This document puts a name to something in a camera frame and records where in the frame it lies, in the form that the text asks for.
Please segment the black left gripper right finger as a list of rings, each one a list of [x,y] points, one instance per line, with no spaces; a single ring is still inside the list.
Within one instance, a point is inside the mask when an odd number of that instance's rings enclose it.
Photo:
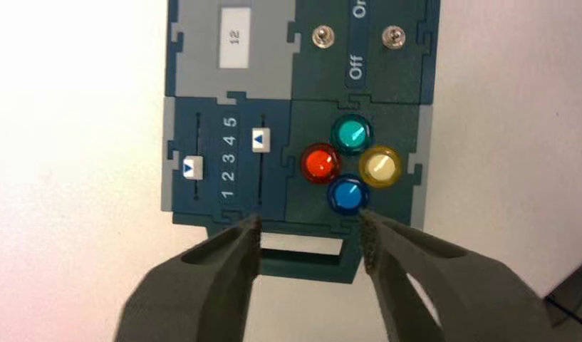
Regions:
[[[552,341],[541,298],[508,266],[360,211],[365,271],[389,341]]]

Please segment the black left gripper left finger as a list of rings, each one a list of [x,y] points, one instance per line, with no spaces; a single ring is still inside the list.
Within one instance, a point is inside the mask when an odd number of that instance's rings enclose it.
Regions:
[[[115,341],[243,341],[261,268],[261,219],[244,218],[149,270]]]

